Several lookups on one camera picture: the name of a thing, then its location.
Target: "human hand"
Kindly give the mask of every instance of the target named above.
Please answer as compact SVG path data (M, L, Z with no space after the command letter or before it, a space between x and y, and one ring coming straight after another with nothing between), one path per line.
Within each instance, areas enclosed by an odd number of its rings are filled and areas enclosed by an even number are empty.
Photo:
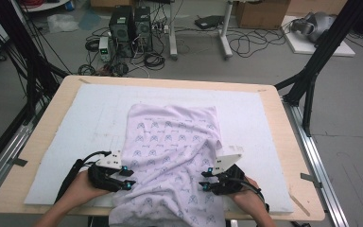
M34 227L57 227L70 210L108 193L110 192L93 187L88 180L88 171L79 172L60 200L34 224Z
M88 179L88 171L81 171L67 188L60 201L73 207L80 206L98 196L103 196L110 191L93 187Z
M248 181L256 188L259 188L258 183L255 180L246 176L246 181ZM240 207L240 209L242 209L248 215L251 215L258 224L258 226L276 226L270 215L268 214L268 211L263 201L253 191L243 187L240 192L230 194L229 197L238 207Z

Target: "white board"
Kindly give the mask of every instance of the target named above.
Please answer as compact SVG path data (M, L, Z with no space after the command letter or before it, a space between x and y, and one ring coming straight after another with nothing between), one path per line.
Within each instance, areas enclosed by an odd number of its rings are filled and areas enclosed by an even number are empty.
M282 26L290 23L291 21L298 19L295 16L285 16L284 20L282 21ZM309 42L308 39L303 36L300 31L290 31L289 27L286 29L283 29L283 32L285 34L285 37L287 39L288 44L290 45L291 49L293 50L293 53L295 54L314 54L315 47L314 44ZM354 57L355 53L348 46L346 43L341 42L340 46L336 49L333 56L340 56L340 57Z
M132 105L215 106L223 150L262 187L271 212L293 212L261 97L256 93L83 84L37 172L26 204L52 204L76 159L123 147ZM235 207L225 200L226 210ZM89 205L112 206L110 196Z

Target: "white cable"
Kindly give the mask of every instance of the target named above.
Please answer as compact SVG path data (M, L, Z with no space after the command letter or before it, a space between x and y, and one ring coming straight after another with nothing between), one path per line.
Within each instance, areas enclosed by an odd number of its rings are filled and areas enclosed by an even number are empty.
M140 35L138 35L137 36L137 38L135 38L134 40L133 40L133 44L134 44L134 42L135 42L135 40L137 40L138 38L140 38ZM137 50L134 50L134 45L131 45L131 47L133 48L132 50L134 51L134 57L132 57L132 59L131 59L131 64L132 65L134 65L135 67L137 67L137 68L139 68L139 69L142 69L142 70L144 70L144 72L146 72L147 73L147 75L148 75L148 79L149 79L149 77L150 77L150 75L149 75L149 72L145 69L145 68L143 68L143 67L140 67L140 66L138 66L138 65L136 65L135 63L134 63L134 59L135 59L135 57L137 56L137 51L138 51L138 44L137 44Z

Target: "white bracket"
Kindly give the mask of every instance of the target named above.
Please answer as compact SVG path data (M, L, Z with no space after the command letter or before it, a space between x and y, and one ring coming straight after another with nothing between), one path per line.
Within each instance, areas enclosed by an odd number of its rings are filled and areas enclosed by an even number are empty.
M231 154L231 155L216 157L215 166L214 166L214 168L212 170L212 174L216 175L218 173L221 173L221 172L224 172L224 171L228 170L241 157L242 157L242 154Z
M98 160L96 162L97 166L107 167L107 168L122 168L121 152L120 150L112 152L112 154Z

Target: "floor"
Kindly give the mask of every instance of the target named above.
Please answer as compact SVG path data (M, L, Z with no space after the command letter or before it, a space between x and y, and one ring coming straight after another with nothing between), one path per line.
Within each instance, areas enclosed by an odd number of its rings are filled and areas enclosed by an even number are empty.
M46 14L67 13L76 21L85 20L85 9L67 12L52 9ZM36 16L43 22L46 15ZM178 25L194 27L194 18L177 19ZM109 20L90 20L83 29L73 32L46 33L44 36L71 72L86 63L85 38L94 30L108 25ZM180 55L169 58L165 48L165 67L160 71L134 70L129 77L152 79L185 79L235 83L276 84L298 72L311 56L293 54L287 43L269 45L249 58L236 54L225 61L215 33L178 33ZM355 40L363 45L363 40ZM355 52L354 58L333 57L317 80L311 131L320 157L328 172L340 205L351 226L363 226L363 47L346 40ZM50 62L63 68L53 51L44 45ZM95 61L99 67L102 62ZM288 89L280 91L284 95ZM10 61L0 61L0 135L26 103L20 81ZM0 226L30 226L37 215L0 215ZM278 226L291 226L278 221ZM87 218L68 217L60 226L86 226ZM239 221L239 226L255 226L252 221ZM311 226L333 226L329 218L311 222Z

